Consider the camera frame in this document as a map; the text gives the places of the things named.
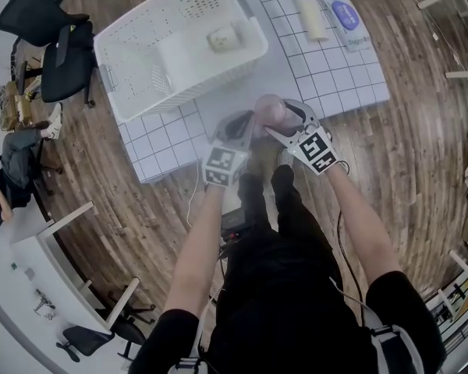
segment forearm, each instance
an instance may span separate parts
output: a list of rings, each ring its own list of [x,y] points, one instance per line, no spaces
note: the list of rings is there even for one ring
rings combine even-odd
[[[3,195],[3,192],[0,190],[0,207],[2,208],[2,220],[9,221],[14,216],[12,209],[10,208],[9,201]]]
[[[215,272],[225,189],[209,185],[199,215],[180,251],[165,311],[184,309],[199,317]]]
[[[345,228],[367,283],[371,284],[387,272],[401,270],[383,222],[350,181],[342,165],[333,165],[326,175],[335,191]]]

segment office chair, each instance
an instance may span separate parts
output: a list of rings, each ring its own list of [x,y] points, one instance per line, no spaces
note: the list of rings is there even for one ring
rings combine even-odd
[[[118,303],[118,301],[114,299],[112,296],[113,296],[113,292],[112,291],[108,292],[108,298],[111,299],[115,304]],[[142,323],[152,324],[156,321],[155,319],[146,320],[144,317],[140,315],[140,313],[153,312],[155,309],[156,309],[156,305],[151,305],[149,306],[149,308],[146,308],[146,309],[136,309],[132,307],[130,303],[126,303],[125,306],[123,307],[122,315],[125,319],[128,319],[129,317],[132,316],[134,319],[137,319],[141,321]]]
[[[97,65],[92,22],[85,14],[71,15],[56,0],[9,0],[0,13],[0,30],[15,34],[37,47],[47,46],[43,67],[19,67],[17,90],[22,95],[26,79],[41,75],[44,102],[64,100],[84,89],[83,101],[92,108],[90,78]]]
[[[111,328],[111,334],[99,333],[88,330],[87,328],[75,326],[62,332],[62,335],[68,340],[65,344],[57,342],[55,346],[67,352],[71,360],[75,363],[80,362],[80,358],[69,347],[76,348],[83,356],[91,356],[101,346],[106,345],[117,334],[119,337],[127,340],[124,353],[118,353],[125,360],[132,361],[129,358],[132,344],[143,345],[146,337],[140,329],[133,323],[134,319],[124,319],[119,316]]]
[[[47,193],[48,196],[53,196],[54,192],[51,191],[45,179],[43,178],[42,172],[43,171],[55,171],[58,175],[61,175],[64,171],[62,168],[52,168],[50,166],[45,166],[41,164],[41,153],[44,147],[44,140],[40,140],[37,146],[30,148],[30,176],[32,182],[29,186],[25,189],[21,189],[18,187],[12,180],[10,180],[6,173],[3,173],[5,178],[5,182],[7,184],[7,199],[10,200],[9,203],[11,204],[11,208],[19,208],[25,207],[24,201],[26,200],[26,204],[30,202],[31,194],[33,194],[34,187],[36,186],[38,189],[43,190]]]

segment plastic packaging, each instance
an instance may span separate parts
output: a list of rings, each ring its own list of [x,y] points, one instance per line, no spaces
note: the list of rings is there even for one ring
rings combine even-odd
[[[336,26],[338,37],[349,51],[373,47],[371,36],[350,0],[321,1],[331,14],[329,20]]]

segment white laundry basket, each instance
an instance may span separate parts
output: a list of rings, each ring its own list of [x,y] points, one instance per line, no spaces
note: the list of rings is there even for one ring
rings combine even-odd
[[[207,35],[236,30],[240,46],[215,52]],[[146,0],[94,40],[121,122],[183,104],[247,74],[268,49],[246,0]]]

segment white tiled tabletop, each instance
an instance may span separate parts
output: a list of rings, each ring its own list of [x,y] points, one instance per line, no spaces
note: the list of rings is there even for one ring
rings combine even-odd
[[[327,10],[321,8],[328,40],[309,41],[295,0],[247,1],[269,43],[253,73],[165,113],[119,125],[141,182],[155,182],[201,159],[207,134],[213,134],[218,121],[234,111],[253,109],[263,94],[303,101],[317,118],[390,98],[374,49],[349,52]]]

